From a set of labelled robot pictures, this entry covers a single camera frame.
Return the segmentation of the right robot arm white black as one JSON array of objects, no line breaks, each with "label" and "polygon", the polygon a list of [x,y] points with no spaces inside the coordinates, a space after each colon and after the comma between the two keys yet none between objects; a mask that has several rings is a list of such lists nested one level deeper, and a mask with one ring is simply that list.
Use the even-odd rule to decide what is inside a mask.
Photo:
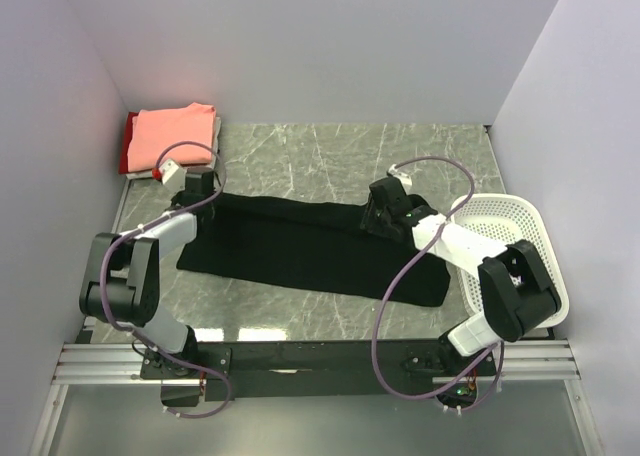
[{"label": "right robot arm white black", "polygon": [[362,228],[453,265],[468,318],[440,338],[439,363],[460,375],[479,351],[563,322],[569,298],[539,211],[507,194],[463,196],[445,216],[410,201],[400,179],[372,183]]}]

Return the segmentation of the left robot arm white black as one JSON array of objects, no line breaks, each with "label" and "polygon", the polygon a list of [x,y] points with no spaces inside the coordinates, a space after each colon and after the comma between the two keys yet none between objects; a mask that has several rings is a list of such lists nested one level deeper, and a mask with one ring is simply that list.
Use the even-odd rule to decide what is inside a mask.
[{"label": "left robot arm white black", "polygon": [[221,189],[214,169],[188,169],[184,188],[158,219],[135,230],[96,235],[85,268],[80,311],[138,336],[147,345],[144,360],[178,378],[197,371],[200,354],[193,328],[160,304],[160,262],[204,232]]}]

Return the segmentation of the black t shirt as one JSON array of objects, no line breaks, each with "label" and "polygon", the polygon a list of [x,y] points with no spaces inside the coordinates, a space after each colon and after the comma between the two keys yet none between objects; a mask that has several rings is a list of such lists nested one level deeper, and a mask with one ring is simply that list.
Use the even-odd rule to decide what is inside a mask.
[{"label": "black t shirt", "polygon": [[268,196],[223,194],[215,215],[187,244],[183,271],[380,299],[417,253],[361,228],[365,209]]}]

